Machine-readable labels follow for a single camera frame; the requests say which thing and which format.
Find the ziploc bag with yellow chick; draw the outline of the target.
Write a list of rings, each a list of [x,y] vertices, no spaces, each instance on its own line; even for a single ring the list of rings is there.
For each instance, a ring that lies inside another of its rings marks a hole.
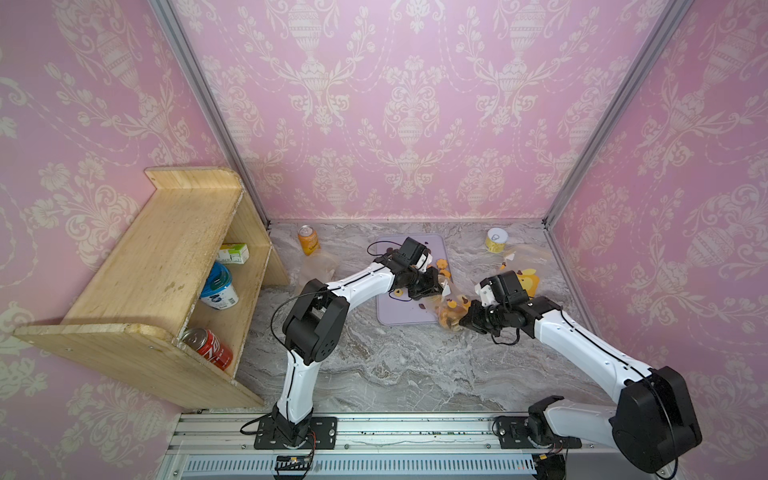
[[[513,272],[529,297],[534,297],[540,285],[538,273],[540,256],[529,245],[516,245],[503,252],[500,272]]]

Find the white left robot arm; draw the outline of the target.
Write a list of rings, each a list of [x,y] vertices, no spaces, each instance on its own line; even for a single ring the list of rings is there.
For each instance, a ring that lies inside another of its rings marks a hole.
[[[297,295],[283,322],[287,370],[270,419],[289,447],[310,437],[313,394],[321,362],[338,346],[348,314],[365,302],[397,289],[417,301],[442,292],[431,250],[408,237],[366,268],[341,280],[312,279]]]

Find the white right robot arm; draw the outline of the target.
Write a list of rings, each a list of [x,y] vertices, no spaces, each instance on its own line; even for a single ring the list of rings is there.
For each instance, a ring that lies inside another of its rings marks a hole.
[[[531,297],[516,273],[504,272],[475,287],[462,327],[497,339],[505,328],[556,350],[588,375],[611,406],[547,397],[528,409],[526,430],[540,447],[574,438],[612,447],[634,467],[659,474],[699,446],[701,428],[684,377],[653,368],[584,329],[546,296]]]

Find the pile of assorted cookies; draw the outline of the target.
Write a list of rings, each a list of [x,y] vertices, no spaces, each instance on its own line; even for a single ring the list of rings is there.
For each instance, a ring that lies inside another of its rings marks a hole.
[[[445,258],[434,257],[429,266],[437,270],[439,292],[437,295],[423,298],[419,305],[425,311],[436,313],[451,294],[452,273],[449,262]]]

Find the lilac plastic tray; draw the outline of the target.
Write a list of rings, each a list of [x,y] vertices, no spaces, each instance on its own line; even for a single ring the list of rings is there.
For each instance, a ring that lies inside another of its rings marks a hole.
[[[432,260],[434,257],[445,258],[450,265],[444,239],[437,233],[382,236],[372,243],[367,251],[375,256],[382,255],[388,249],[398,248],[406,237],[412,237],[425,244],[431,250]],[[384,326],[438,325],[437,314],[423,310],[419,305],[420,301],[410,299],[405,290],[396,290],[393,293],[380,295],[376,298],[377,319]]]

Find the yellow tin can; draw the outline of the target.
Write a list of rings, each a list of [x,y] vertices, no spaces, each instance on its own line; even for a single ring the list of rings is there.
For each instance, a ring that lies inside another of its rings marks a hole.
[[[506,230],[500,227],[490,228],[486,233],[485,247],[491,253],[502,253],[509,239]]]

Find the orange Schweppes soda can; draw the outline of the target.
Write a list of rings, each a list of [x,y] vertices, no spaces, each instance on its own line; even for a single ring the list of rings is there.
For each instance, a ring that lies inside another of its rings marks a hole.
[[[310,225],[302,225],[298,229],[297,237],[306,256],[312,255],[320,248],[317,231]]]

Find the green white carton box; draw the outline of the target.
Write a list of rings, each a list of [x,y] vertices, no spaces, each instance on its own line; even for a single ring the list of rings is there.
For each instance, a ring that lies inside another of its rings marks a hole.
[[[224,243],[220,246],[216,261],[223,265],[244,265],[250,258],[249,247],[245,243]]]

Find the blue lid white tub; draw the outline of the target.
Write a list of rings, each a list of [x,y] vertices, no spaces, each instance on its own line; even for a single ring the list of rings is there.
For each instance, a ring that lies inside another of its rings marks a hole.
[[[216,261],[205,281],[199,300],[206,306],[222,311],[235,306],[239,302],[232,283],[230,270]]]

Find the red soda can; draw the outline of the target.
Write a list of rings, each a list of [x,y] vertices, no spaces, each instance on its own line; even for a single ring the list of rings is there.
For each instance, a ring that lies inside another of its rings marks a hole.
[[[234,359],[232,350],[210,329],[187,329],[181,341],[221,370],[226,370]]]

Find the wooden shelf unit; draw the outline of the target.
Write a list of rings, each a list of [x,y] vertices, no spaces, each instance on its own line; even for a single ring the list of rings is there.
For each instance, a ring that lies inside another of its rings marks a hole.
[[[224,167],[156,167],[154,193],[73,306],[56,325],[14,336],[187,410],[255,408],[261,398],[186,345],[210,329],[240,359],[263,286],[289,277],[240,176]],[[213,310],[199,300],[224,243],[250,257],[233,268],[238,303]]]

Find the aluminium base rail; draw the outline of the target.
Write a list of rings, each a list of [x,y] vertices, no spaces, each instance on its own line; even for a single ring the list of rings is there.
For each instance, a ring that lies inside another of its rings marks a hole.
[[[519,413],[326,413],[288,448],[255,413],[183,415],[159,479],[645,479],[587,440],[538,447]]]

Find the aluminium frame post left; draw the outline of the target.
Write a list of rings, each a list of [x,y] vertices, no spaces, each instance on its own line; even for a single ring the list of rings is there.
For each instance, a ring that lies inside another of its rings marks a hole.
[[[202,61],[195,54],[184,32],[178,15],[174,10],[173,3],[169,0],[149,0],[148,3],[157,18],[161,30],[166,36],[171,50],[228,165],[241,176],[259,218],[265,227],[269,228],[270,219],[259,198],[255,182],[249,173],[243,155],[238,150],[234,138],[225,123],[223,113],[213,95],[212,87],[208,84],[205,77]]]

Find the aluminium frame post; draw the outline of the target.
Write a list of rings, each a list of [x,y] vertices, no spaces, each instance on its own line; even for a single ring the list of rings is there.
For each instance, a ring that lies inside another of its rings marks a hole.
[[[663,49],[671,40],[692,4],[693,1],[691,0],[674,0],[668,1],[665,4],[658,20],[651,28],[637,56],[630,64],[617,92],[612,97],[595,130],[585,144],[582,153],[574,163],[546,216],[542,219],[545,232],[552,232],[554,230],[557,221],[563,215],[579,185],[586,177],[600,149],[609,139],[626,109],[631,105],[633,98],[651,73]]]
[[[202,61],[195,54],[184,32],[178,15],[174,10],[173,3],[169,0],[149,0],[148,3],[157,18],[161,30],[166,36],[171,50],[228,165],[241,176],[259,218],[265,227],[269,228],[270,219],[259,198],[255,182],[249,173],[243,155],[238,150],[234,138],[225,123],[223,113],[213,95],[212,87],[208,84],[205,77]]]

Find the aluminium frame post right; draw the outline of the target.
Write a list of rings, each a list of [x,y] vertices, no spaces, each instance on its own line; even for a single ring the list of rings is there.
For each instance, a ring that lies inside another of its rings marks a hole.
[[[637,56],[630,64],[617,92],[612,97],[595,130],[585,144],[582,153],[574,163],[546,216],[542,219],[545,232],[552,232],[554,230],[557,221],[563,215],[579,185],[586,177],[600,149],[609,139],[626,109],[631,105],[633,98],[651,73],[663,49],[671,40],[692,4],[693,1],[691,0],[674,0],[668,1],[665,4],[658,20],[651,28]]]

